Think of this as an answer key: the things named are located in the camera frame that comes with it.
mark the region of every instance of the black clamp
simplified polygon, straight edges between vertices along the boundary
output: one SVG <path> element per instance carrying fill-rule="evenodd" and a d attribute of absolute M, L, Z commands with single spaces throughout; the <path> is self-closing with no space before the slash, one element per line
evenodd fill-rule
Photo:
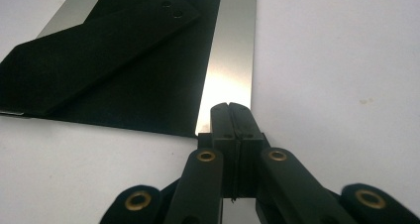
<path fill-rule="evenodd" d="M 211 133 L 199 134 L 179 180 L 162 191 L 127 189 L 101 224 L 221 223 L 223 198 L 255 198 L 262 224 L 420 223 L 375 187 L 324 188 L 291 152 L 269 145 L 250 109 L 223 103 L 211 109 Z"/>

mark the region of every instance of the black plastic part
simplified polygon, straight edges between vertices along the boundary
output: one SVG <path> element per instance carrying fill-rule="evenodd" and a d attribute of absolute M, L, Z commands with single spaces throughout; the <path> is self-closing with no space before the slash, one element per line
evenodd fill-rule
<path fill-rule="evenodd" d="M 161 205 L 158 214 L 155 218 L 154 224 L 163 223 L 164 218 L 166 217 L 166 213 L 169 210 L 170 202 L 172 201 L 173 195 L 175 194 L 176 188 L 178 187 L 178 183 L 179 179 L 171 183 L 169 186 L 167 186 L 160 192 Z"/>
<path fill-rule="evenodd" d="M 170 9 L 161 7 L 163 1 L 16 46 L 0 64 L 0 109 L 47 115 L 199 17 L 184 0 L 170 0 Z M 183 16 L 174 18 L 173 8 Z"/>
<path fill-rule="evenodd" d="M 130 196 L 137 192 L 145 192 L 150 196 L 150 203 L 140 210 L 129 210 L 126 202 Z M 136 200 L 130 198 L 130 203 L 145 202 L 142 199 Z M 101 224 L 154 224 L 161 203 L 160 192 L 150 186 L 134 186 L 123 191 L 109 207 L 105 215 L 102 217 Z"/>
<path fill-rule="evenodd" d="M 229 109 L 235 135 L 240 142 L 238 196 L 255 197 L 259 180 L 257 161 L 265 146 L 264 136 L 249 108 L 230 103 Z"/>
<path fill-rule="evenodd" d="M 276 208 L 258 200 L 256 200 L 256 212 L 262 224 L 286 224 Z"/>
<path fill-rule="evenodd" d="M 384 191 L 366 184 L 346 186 L 340 203 L 364 224 L 419 224 L 420 219 Z"/>
<path fill-rule="evenodd" d="M 191 153 L 164 223 L 220 223 L 222 174 L 223 155 L 220 152 L 199 149 Z"/>
<path fill-rule="evenodd" d="M 329 190 L 329 189 L 327 189 L 329 192 L 330 192 L 330 194 L 337 200 L 337 201 L 339 201 L 340 200 L 340 195 L 339 194 L 337 194 L 337 193 L 335 193 L 335 192 L 333 192 L 333 191 L 331 191 L 331 190 Z"/>
<path fill-rule="evenodd" d="M 197 137 L 197 149 L 213 148 L 211 133 L 199 133 Z"/>
<path fill-rule="evenodd" d="M 286 223 L 357 222 L 289 151 L 261 153 L 260 178 Z"/>
<path fill-rule="evenodd" d="M 238 197 L 240 143 L 236 140 L 229 106 L 218 104 L 210 110 L 212 146 L 223 154 L 223 196 Z"/>
<path fill-rule="evenodd" d="M 237 103 L 221 103 L 211 109 L 213 148 L 225 157 L 224 197 L 255 197 L 257 158 L 264 142 L 250 109 Z"/>
<path fill-rule="evenodd" d="M 99 0 L 85 23 L 148 1 Z M 193 25 L 61 104 L 52 113 L 24 116 L 196 137 L 195 126 L 220 0 L 185 1 L 201 15 Z M 179 10 L 172 3 L 169 7 L 158 6 L 173 12 Z"/>

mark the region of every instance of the hole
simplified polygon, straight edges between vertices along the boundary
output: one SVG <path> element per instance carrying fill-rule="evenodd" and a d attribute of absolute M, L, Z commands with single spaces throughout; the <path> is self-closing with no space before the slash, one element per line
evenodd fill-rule
<path fill-rule="evenodd" d="M 268 154 L 268 156 L 275 161 L 282 162 L 287 159 L 287 155 L 281 151 L 272 151 Z"/>
<path fill-rule="evenodd" d="M 208 153 L 201 154 L 201 159 L 203 159 L 203 160 L 209 160 L 209 159 L 211 159 L 211 155 L 208 154 Z"/>
<path fill-rule="evenodd" d="M 332 216 L 323 216 L 320 219 L 322 224 L 339 224 L 340 222 L 337 221 L 336 218 L 332 217 Z"/>
<path fill-rule="evenodd" d="M 356 198 L 364 206 L 374 209 L 382 209 L 386 206 L 385 200 L 375 192 L 366 189 L 356 191 Z"/>
<path fill-rule="evenodd" d="M 200 224 L 200 220 L 194 216 L 187 216 L 183 219 L 182 224 Z"/>
<path fill-rule="evenodd" d="M 133 192 L 126 200 L 126 208 L 130 211 L 140 211 L 149 206 L 152 197 L 146 191 Z"/>
<path fill-rule="evenodd" d="M 183 16 L 183 13 L 180 10 L 176 10 L 176 11 L 173 12 L 172 15 L 173 15 L 174 18 L 181 18 Z"/>
<path fill-rule="evenodd" d="M 161 2 L 161 6 L 164 7 L 164 8 L 170 7 L 170 5 L 172 5 L 172 3 L 170 1 Z"/>
<path fill-rule="evenodd" d="M 142 195 L 140 196 L 135 196 L 132 198 L 131 203 L 133 204 L 141 204 L 144 203 L 146 201 L 146 198 Z"/>
<path fill-rule="evenodd" d="M 212 152 L 201 152 L 200 154 L 197 155 L 197 159 L 201 162 L 211 162 L 216 158 L 216 155 L 214 155 L 214 153 Z"/>

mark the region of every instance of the silver metal plate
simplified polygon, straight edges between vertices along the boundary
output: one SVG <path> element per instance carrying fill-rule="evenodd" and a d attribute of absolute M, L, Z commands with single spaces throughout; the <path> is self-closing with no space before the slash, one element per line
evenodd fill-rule
<path fill-rule="evenodd" d="M 66 0 L 39 34 L 83 23 L 98 0 Z M 251 108 L 257 0 L 221 0 L 195 133 L 210 132 L 210 109 L 222 102 Z"/>
<path fill-rule="evenodd" d="M 98 0 L 65 0 L 38 38 L 82 24 L 97 2 Z"/>
<path fill-rule="evenodd" d="M 210 109 L 251 108 L 257 0 L 221 0 L 195 134 L 210 132 Z"/>

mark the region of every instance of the metal edge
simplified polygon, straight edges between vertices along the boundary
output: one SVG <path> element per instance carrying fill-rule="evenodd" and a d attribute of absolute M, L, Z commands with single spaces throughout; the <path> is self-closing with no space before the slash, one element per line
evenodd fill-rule
<path fill-rule="evenodd" d="M 37 38 L 80 25 L 98 0 L 65 0 Z"/>
<path fill-rule="evenodd" d="M 195 134 L 210 132 L 210 109 L 251 108 L 257 0 L 221 0 Z"/>

